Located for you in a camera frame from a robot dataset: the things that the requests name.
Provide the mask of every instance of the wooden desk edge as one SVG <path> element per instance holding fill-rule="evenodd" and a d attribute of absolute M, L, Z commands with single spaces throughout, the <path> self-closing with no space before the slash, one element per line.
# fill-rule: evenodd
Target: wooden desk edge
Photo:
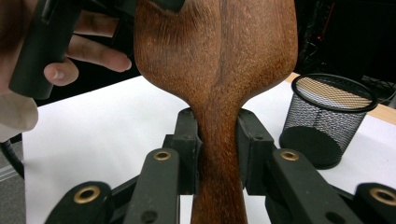
<path fill-rule="evenodd" d="M 291 73 L 290 76 L 286 78 L 286 81 L 291 83 L 297 76 L 296 73 Z M 374 110 L 368 113 L 377 119 L 382 119 L 388 123 L 396 125 L 396 109 L 390 108 L 385 105 L 378 105 Z"/>

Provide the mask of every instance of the brass grommet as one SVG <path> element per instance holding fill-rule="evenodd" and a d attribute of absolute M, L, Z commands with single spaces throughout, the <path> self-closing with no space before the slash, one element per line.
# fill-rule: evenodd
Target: brass grommet
<path fill-rule="evenodd" d="M 287 161 L 297 161 L 300 158 L 298 154 L 291 151 L 283 151 L 280 156 Z"/>
<path fill-rule="evenodd" d="M 172 154 L 168 151 L 159 151 L 154 154 L 154 159 L 157 161 L 166 161 L 171 158 Z"/>
<path fill-rule="evenodd" d="M 75 203 L 90 203 L 95 200 L 100 194 L 100 189 L 97 186 L 88 186 L 80 189 L 74 197 Z"/>
<path fill-rule="evenodd" d="M 377 201 L 381 203 L 385 203 L 390 206 L 396 206 L 396 194 L 381 188 L 373 188 L 370 189 L 370 194 L 375 198 Z"/>

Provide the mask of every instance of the sleeve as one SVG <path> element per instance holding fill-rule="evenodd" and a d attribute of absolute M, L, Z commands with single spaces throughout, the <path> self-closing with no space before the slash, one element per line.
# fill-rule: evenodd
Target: sleeve
<path fill-rule="evenodd" d="M 37 121 L 37 105 L 32 98 L 14 92 L 0 95 L 0 142 L 32 130 Z"/>

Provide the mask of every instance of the black mesh pencil cup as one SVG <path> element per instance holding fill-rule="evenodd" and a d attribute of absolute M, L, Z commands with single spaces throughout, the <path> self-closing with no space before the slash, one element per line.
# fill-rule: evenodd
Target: black mesh pencil cup
<path fill-rule="evenodd" d="M 280 146 L 302 152 L 317 169 L 333 168 L 376 97 L 359 82 L 327 74 L 297 77 L 291 87 Z"/>

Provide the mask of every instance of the white table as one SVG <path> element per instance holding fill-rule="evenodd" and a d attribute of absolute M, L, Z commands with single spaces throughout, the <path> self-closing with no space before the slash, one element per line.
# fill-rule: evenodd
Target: white table
<path fill-rule="evenodd" d="M 276 145 L 289 109 L 288 82 L 248 101 Z M 188 107 L 143 77 L 39 107 L 37 126 L 23 135 L 27 223 L 43 223 L 75 185 L 107 182 L 115 188 L 138 175 L 146 155 L 173 133 L 177 113 Z M 366 116 L 341 163 L 320 171 L 354 193 L 361 182 L 396 189 L 396 126 Z M 246 195 L 249 223 L 269 223 L 264 197 Z M 181 199 L 181 223 L 189 223 L 191 197 Z"/>

